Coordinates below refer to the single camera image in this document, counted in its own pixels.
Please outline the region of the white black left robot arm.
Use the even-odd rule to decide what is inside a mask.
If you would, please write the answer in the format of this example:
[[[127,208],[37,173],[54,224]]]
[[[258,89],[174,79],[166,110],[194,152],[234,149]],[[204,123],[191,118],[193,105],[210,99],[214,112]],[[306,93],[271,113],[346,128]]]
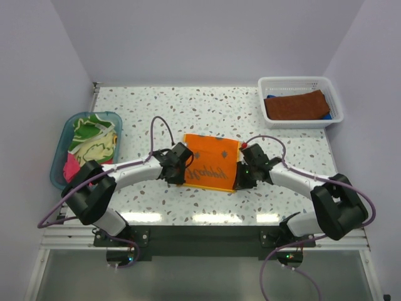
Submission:
[[[187,164],[194,153],[182,142],[170,149],[151,152],[138,161],[99,165],[90,161],[78,171],[61,193],[83,225],[93,225],[108,234],[116,246],[130,239],[128,222],[109,207],[115,191],[139,182],[164,180],[169,184],[185,183]]]

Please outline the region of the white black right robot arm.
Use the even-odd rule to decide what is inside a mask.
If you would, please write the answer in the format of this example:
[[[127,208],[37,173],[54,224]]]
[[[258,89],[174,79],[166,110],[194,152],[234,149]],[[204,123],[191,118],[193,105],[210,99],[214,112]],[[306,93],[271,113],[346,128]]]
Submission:
[[[277,242],[293,246],[301,237],[323,233],[340,240],[368,219],[368,211],[346,176],[318,177],[269,159],[259,144],[243,143],[243,161],[237,163],[234,189],[251,189],[259,182],[289,189],[313,203],[310,213],[293,213],[279,224]]]

